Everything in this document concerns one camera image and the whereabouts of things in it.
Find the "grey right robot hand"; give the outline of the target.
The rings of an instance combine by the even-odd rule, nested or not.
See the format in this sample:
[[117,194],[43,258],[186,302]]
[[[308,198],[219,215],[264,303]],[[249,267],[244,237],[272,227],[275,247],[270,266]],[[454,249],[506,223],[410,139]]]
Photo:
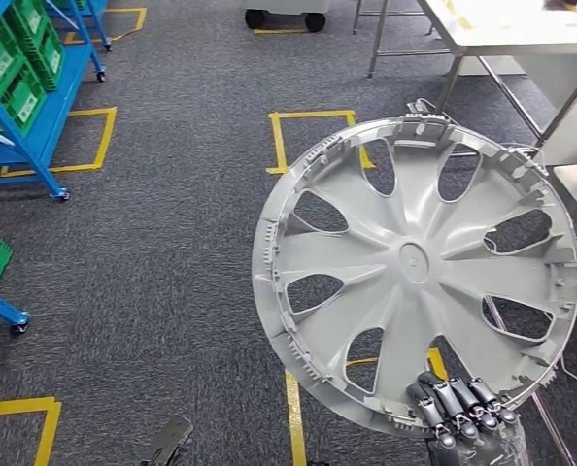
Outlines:
[[519,416],[481,378],[444,380],[429,371],[406,392],[430,429],[431,465],[529,465]]

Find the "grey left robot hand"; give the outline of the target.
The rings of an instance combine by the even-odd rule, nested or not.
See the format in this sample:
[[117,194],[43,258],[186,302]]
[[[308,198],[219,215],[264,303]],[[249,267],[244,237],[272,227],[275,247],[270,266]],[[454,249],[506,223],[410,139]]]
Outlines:
[[172,416],[156,433],[139,461],[140,466],[170,465],[193,430],[191,421],[184,416]]

